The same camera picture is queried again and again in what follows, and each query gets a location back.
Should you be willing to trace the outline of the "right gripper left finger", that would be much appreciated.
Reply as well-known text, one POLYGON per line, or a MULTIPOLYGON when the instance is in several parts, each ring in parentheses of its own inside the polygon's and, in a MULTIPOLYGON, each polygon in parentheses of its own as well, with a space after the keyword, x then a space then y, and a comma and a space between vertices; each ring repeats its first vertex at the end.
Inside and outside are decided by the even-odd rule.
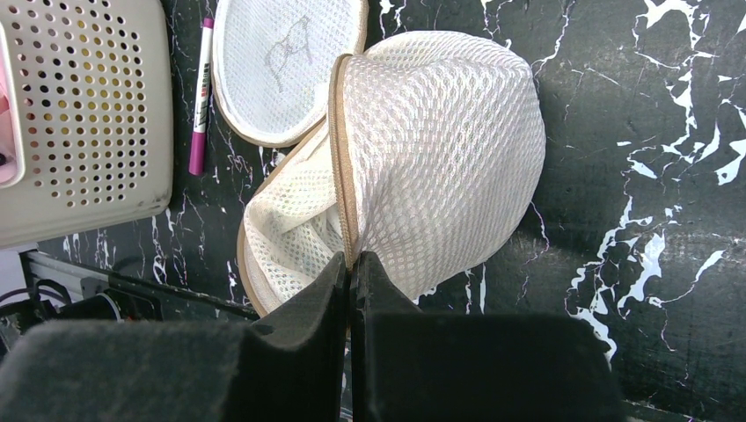
POLYGON ((54 321, 1 365, 4 421, 335 421, 346 268, 248 322, 54 321))

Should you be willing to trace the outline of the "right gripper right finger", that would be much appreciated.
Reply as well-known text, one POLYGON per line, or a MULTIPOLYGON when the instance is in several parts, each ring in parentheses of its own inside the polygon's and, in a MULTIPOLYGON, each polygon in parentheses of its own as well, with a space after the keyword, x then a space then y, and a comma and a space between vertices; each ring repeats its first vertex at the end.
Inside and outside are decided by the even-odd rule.
POLYGON ((601 343, 567 316, 426 313, 363 253, 351 274, 357 421, 623 421, 601 343))

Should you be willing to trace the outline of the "white mesh laundry bag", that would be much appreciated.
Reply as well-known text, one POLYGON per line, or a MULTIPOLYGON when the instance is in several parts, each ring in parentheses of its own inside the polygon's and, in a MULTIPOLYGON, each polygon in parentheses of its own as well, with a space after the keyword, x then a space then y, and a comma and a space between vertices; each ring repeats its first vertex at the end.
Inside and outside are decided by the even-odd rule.
POLYGON ((416 299, 493 256, 537 188, 545 125, 531 66, 492 40, 408 31, 367 47, 365 1, 221 1, 216 103, 289 153, 245 207, 238 267, 261 315, 333 255, 367 251, 416 299))

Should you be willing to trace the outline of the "cream plastic laundry basket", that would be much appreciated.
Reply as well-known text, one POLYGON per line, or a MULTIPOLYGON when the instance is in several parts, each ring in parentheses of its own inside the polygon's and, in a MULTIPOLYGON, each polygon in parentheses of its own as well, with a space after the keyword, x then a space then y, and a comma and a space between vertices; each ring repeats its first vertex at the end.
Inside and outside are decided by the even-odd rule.
POLYGON ((169 37, 158 1, 4 1, 16 175, 12 247, 163 212, 172 197, 169 37))

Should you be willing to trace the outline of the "pink bra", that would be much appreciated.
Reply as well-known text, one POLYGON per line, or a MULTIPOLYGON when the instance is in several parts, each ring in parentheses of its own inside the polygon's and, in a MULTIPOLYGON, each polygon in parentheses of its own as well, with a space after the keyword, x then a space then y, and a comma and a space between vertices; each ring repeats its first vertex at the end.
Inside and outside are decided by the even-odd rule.
POLYGON ((11 67, 1 60, 1 187, 12 186, 21 175, 17 117, 11 67))

